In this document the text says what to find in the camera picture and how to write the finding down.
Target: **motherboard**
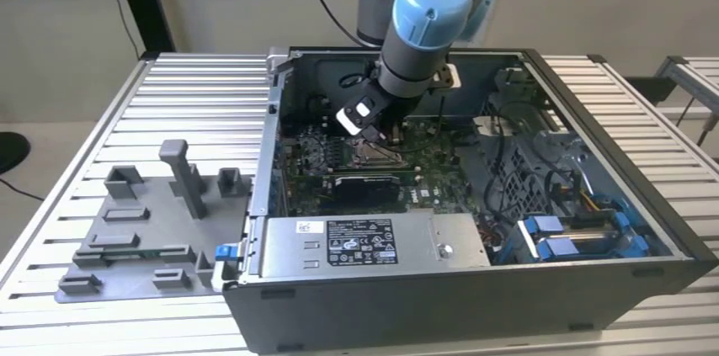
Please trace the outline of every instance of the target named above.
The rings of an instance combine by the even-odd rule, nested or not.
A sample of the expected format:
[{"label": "motherboard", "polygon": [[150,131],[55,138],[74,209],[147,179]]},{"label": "motherboard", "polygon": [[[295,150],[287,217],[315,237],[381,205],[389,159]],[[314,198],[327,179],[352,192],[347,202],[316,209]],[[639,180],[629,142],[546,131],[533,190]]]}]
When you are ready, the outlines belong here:
[{"label": "motherboard", "polygon": [[381,146],[308,126],[283,140],[288,215],[478,214],[455,153],[467,128],[449,129],[441,132],[430,121],[409,120],[398,131],[402,144]]}]

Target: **blue latch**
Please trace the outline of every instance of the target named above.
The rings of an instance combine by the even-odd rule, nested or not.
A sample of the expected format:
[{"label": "blue latch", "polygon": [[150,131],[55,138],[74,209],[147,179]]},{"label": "blue latch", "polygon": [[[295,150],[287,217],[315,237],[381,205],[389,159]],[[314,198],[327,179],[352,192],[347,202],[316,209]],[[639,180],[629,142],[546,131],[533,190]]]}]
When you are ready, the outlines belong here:
[{"label": "blue latch", "polygon": [[218,245],[215,248],[215,261],[236,261],[239,259],[239,250],[236,244]]}]

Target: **white label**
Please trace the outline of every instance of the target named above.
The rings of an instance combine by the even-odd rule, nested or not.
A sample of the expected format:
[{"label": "white label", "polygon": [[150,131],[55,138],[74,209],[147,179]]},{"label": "white label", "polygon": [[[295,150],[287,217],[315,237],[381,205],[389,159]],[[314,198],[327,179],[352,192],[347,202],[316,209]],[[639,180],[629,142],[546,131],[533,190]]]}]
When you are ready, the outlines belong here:
[{"label": "white label", "polygon": [[298,221],[296,233],[298,234],[323,234],[324,221]]}]

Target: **white wall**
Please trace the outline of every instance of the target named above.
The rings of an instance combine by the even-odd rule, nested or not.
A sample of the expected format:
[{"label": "white wall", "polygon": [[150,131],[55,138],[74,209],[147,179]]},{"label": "white wall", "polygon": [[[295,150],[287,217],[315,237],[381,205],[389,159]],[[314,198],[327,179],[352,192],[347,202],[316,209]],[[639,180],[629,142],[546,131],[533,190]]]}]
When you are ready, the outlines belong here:
[{"label": "white wall", "polygon": [[719,55],[719,0],[497,0],[487,46],[602,54],[651,75],[667,55]]},{"label": "white wall", "polygon": [[[348,29],[355,1],[328,0]],[[719,54],[717,1],[498,0],[487,45],[595,52],[622,72],[650,74],[666,54]],[[184,51],[348,44],[316,0],[163,3]],[[115,1],[0,0],[0,40],[0,121],[96,119],[134,63]]]},{"label": "white wall", "polygon": [[[266,53],[278,45],[348,45],[318,0],[163,0],[182,50]],[[354,31],[356,0],[327,0]]]},{"label": "white wall", "polygon": [[0,0],[0,123],[96,119],[134,63],[115,0]]}]

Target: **aluminum table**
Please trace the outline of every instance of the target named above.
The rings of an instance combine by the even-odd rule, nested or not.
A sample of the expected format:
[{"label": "aluminum table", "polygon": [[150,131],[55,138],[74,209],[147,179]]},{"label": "aluminum table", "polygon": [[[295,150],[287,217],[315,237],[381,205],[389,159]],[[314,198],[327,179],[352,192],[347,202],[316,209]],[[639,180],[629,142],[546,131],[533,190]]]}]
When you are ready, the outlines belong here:
[{"label": "aluminum table", "polygon": [[[719,168],[607,63],[546,56],[689,225],[719,255]],[[111,167],[170,176],[160,143],[183,138],[202,174],[254,174],[267,111],[264,56],[163,54],[132,71],[0,264],[0,354],[250,353],[222,295],[58,304],[54,292],[88,232]],[[654,297],[603,332],[510,337],[326,354],[719,354],[719,270]]]}]

